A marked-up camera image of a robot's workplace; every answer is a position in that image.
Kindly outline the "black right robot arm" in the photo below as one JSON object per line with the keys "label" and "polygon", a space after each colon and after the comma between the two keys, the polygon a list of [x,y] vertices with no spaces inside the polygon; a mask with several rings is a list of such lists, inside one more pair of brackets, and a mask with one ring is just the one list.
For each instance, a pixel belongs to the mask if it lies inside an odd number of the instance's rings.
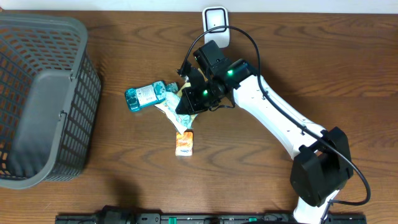
{"label": "black right robot arm", "polygon": [[190,86],[182,91],[178,114],[220,108],[223,98],[246,110],[284,146],[293,160],[290,183],[299,196],[293,218],[323,223],[331,200],[353,176],[348,138],[340,128],[326,130],[292,108],[246,60],[232,62],[216,42],[193,54],[198,68],[184,62],[177,72]]}

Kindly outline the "teal wet wipes pack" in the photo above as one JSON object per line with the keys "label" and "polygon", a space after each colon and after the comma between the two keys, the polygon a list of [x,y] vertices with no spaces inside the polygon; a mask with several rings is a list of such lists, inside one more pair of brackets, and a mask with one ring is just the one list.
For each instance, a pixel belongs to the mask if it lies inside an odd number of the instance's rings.
{"label": "teal wet wipes pack", "polygon": [[192,129],[192,123],[196,118],[196,115],[178,114],[176,109],[180,103],[180,100],[181,97],[179,97],[176,93],[167,91],[165,106],[171,112],[172,118],[174,119],[173,123],[176,121],[180,128]]}

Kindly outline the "teal mouthwash bottle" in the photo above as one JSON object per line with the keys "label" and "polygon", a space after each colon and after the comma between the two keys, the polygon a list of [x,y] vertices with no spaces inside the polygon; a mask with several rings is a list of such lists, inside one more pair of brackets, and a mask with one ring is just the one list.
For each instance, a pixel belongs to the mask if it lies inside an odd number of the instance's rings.
{"label": "teal mouthwash bottle", "polygon": [[161,80],[139,88],[127,89],[124,96],[128,109],[131,112],[136,112],[163,102],[167,92],[176,93],[178,91],[179,84],[177,82],[166,83]]}

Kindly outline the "orange snack bag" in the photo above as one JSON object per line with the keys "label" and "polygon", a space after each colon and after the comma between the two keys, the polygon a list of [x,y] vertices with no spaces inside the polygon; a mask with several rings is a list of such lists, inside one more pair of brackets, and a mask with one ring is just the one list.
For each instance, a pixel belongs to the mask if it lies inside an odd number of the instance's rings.
{"label": "orange snack bag", "polygon": [[183,134],[185,131],[192,129],[192,123],[197,115],[186,115],[177,114],[176,108],[180,103],[182,90],[190,87],[191,84],[188,78],[185,79],[185,84],[179,88],[178,83],[169,83],[165,86],[166,91],[164,92],[165,100],[161,103],[155,104],[155,107],[163,112],[167,119],[173,124],[179,134]]}

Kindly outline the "small orange box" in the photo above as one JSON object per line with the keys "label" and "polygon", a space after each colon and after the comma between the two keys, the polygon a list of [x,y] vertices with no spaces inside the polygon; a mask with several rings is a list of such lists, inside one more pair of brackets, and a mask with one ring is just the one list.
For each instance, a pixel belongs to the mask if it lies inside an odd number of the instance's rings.
{"label": "small orange box", "polygon": [[176,133],[176,156],[192,156],[193,154],[193,132],[185,131],[183,134]]}

